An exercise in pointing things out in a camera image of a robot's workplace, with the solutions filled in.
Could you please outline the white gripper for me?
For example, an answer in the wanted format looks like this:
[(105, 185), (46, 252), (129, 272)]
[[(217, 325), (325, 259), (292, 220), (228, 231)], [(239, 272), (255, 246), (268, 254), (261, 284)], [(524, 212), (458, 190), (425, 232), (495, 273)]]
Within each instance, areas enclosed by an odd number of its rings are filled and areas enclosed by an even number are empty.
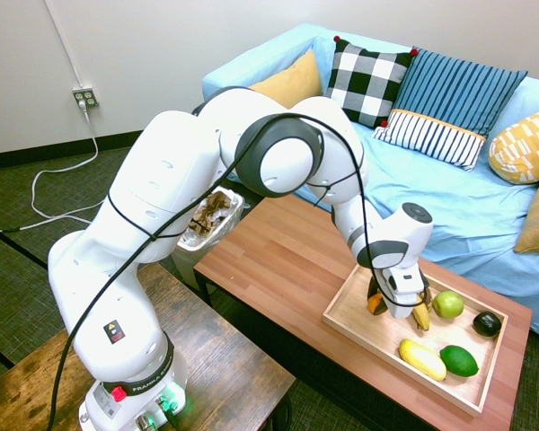
[[(422, 295), (426, 280), (418, 265), (409, 268), (386, 268), (383, 270), (383, 292), (390, 301), (387, 303), (390, 314), (397, 319), (407, 318), (413, 307), (420, 303), (417, 295)], [(369, 280), (367, 299), (379, 293), (379, 285), (371, 277)], [(387, 310), (375, 311), (380, 316)]]

